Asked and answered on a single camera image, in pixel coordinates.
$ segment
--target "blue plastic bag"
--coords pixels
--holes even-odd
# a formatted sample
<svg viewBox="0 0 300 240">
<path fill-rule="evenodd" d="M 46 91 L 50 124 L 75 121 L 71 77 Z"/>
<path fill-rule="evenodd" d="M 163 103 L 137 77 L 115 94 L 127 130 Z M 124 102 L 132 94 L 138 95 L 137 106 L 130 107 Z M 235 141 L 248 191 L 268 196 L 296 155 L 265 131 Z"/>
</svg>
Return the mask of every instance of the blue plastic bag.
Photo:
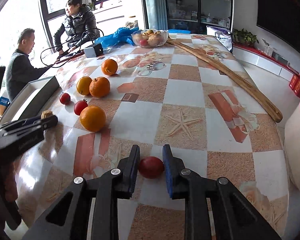
<svg viewBox="0 0 300 240">
<path fill-rule="evenodd" d="M 112 33 L 108 36 L 97 38 L 94 43 L 101 43 L 103 49 L 112 47 L 120 42 L 127 42 L 131 45 L 134 45 L 131 34 L 135 31 L 139 30 L 139 28 L 129 29 L 127 27 L 122 27 L 117 29 L 115 33 Z"/>
</svg>

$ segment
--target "black screen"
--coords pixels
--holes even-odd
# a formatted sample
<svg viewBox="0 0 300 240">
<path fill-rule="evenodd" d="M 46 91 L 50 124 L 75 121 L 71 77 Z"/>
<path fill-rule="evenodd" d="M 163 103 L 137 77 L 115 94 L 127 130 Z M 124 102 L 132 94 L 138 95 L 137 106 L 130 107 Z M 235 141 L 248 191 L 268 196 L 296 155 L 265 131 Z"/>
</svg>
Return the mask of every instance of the black screen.
<svg viewBox="0 0 300 240">
<path fill-rule="evenodd" d="M 257 26 L 300 53 L 300 6 L 296 0 L 258 0 Z"/>
</svg>

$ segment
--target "black cable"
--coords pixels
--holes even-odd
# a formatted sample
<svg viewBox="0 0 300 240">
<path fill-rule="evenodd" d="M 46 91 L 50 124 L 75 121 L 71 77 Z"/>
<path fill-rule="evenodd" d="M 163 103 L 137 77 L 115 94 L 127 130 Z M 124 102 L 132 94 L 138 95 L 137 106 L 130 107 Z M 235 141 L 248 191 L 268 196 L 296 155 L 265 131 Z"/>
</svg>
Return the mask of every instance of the black cable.
<svg viewBox="0 0 300 240">
<path fill-rule="evenodd" d="M 91 42 L 92 42 L 92 44 L 93 44 L 93 41 L 92 41 L 91 36 L 87 33 L 87 31 L 90 31 L 90 30 L 98 30 L 98 28 L 91 28 L 91 29 L 88 29 L 88 30 L 85 30 L 84 32 L 82 32 L 82 36 L 81 36 L 81 39 L 80 39 L 80 49 L 81 49 L 81 45 L 82 45 L 83 35 L 84 35 L 85 33 L 89 36 L 89 38 L 90 38 L 90 40 L 91 40 Z M 45 66 L 49 67 L 49 65 L 45 64 L 45 63 L 42 61 L 42 53 L 43 53 L 43 52 L 45 52 L 45 51 L 48 50 L 48 49 L 53 49 L 53 48 L 56 48 L 56 47 L 58 47 L 58 46 L 60 46 L 60 45 L 63 45 L 63 44 L 65 44 L 65 43 L 69 42 L 70 40 L 68 40 L 68 41 L 66 41 L 66 42 L 64 42 L 64 43 L 62 43 L 62 44 L 59 44 L 59 45 L 56 45 L 56 46 L 53 46 L 53 47 L 51 47 L 51 48 L 47 48 L 47 49 L 43 50 L 43 51 L 41 52 L 41 54 L 40 54 L 40 60 L 41 60 L 42 64 L 44 64 Z"/>
<path fill-rule="evenodd" d="M 73 55 L 73 56 L 71 56 L 66 62 L 64 62 L 61 66 L 57 66 L 57 67 L 53 67 L 53 66 L 51 66 L 52 68 L 60 68 L 60 67 L 62 67 L 64 64 L 66 64 L 66 63 L 68 63 L 69 62 L 69 60 L 71 60 L 71 59 L 73 59 L 74 58 L 74 56 L 75 55 L 77 55 L 77 53 L 79 53 L 80 52 L 80 50 L 81 50 L 81 45 L 82 45 L 82 39 L 83 39 L 83 35 L 84 34 L 87 34 L 88 36 L 89 36 L 89 38 L 90 38 L 90 40 L 91 40 L 91 42 L 92 42 L 92 44 L 94 44 L 93 43 L 93 41 L 92 41 L 92 38 L 91 38 L 91 36 L 89 35 L 89 33 L 87 33 L 87 32 L 83 32 L 82 33 L 82 35 L 81 35 L 81 39 L 80 39 L 80 48 L 79 48 L 79 50 Z"/>
</svg>

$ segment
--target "woman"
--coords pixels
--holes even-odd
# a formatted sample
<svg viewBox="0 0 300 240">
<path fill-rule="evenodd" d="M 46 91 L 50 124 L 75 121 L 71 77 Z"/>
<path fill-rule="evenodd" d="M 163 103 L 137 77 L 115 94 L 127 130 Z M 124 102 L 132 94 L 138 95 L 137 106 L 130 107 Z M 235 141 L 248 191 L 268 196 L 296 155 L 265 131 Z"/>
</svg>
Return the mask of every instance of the woman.
<svg viewBox="0 0 300 240">
<path fill-rule="evenodd" d="M 89 5 L 82 4 L 82 0 L 69 0 L 66 7 L 67 17 L 61 24 L 61 27 L 57 30 L 53 36 L 54 44 L 59 55 L 64 54 L 61 45 L 61 35 L 66 31 L 68 35 L 68 53 L 72 52 L 81 44 L 100 37 L 100 32 L 96 29 L 96 18 L 92 13 Z M 87 32 L 89 35 L 84 34 L 82 41 L 82 33 Z"/>
</svg>

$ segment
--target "tomato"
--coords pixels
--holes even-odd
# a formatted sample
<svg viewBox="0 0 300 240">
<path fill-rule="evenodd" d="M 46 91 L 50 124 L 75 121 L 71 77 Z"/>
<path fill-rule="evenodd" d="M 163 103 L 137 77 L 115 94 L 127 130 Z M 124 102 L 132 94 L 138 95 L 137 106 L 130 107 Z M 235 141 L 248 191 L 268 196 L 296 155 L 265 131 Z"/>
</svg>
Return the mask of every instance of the tomato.
<svg viewBox="0 0 300 240">
<path fill-rule="evenodd" d="M 159 158 L 149 156 L 140 161 L 138 170 L 146 179 L 155 179 L 163 173 L 164 165 Z"/>
<path fill-rule="evenodd" d="M 66 105 L 71 101 L 71 98 L 68 93 L 62 93 L 59 100 L 61 104 Z"/>
<path fill-rule="evenodd" d="M 81 100 L 75 103 L 74 105 L 74 113 L 76 115 L 80 115 L 82 110 L 88 106 L 87 100 Z"/>
</svg>

